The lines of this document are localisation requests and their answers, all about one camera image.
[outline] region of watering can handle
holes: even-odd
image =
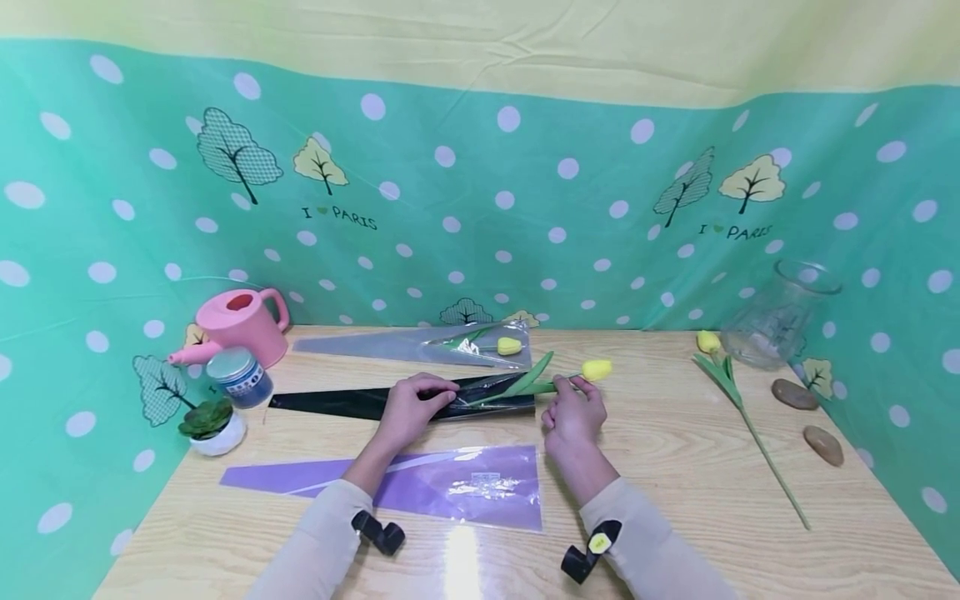
[[[290,326],[290,312],[287,310],[287,303],[283,300],[283,296],[274,288],[268,287],[265,290],[260,290],[260,298],[266,300],[267,298],[274,299],[276,303],[276,311],[280,313],[280,320],[276,322],[276,326],[279,327],[280,331],[283,331],[288,326]]]

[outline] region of jar lid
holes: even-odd
[[[206,363],[206,374],[217,381],[231,379],[256,362],[249,350],[238,346],[220,350]]]

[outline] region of green polka dot backdrop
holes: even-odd
[[[781,257],[845,285],[796,371],[960,570],[956,88],[693,110],[0,51],[0,596],[87,597],[123,551],[186,451],[183,400],[210,394],[161,358],[215,293],[275,287],[297,324],[441,324],[468,299],[700,329]]]

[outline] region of clear vase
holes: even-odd
[[[758,369],[781,367],[801,349],[817,304],[842,289],[821,265],[778,260],[773,279],[721,329],[724,350]]]

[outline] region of white pot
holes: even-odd
[[[221,456],[240,445],[245,435],[247,435],[247,423],[240,413],[234,410],[223,431],[209,440],[191,439],[190,446],[204,456]]]

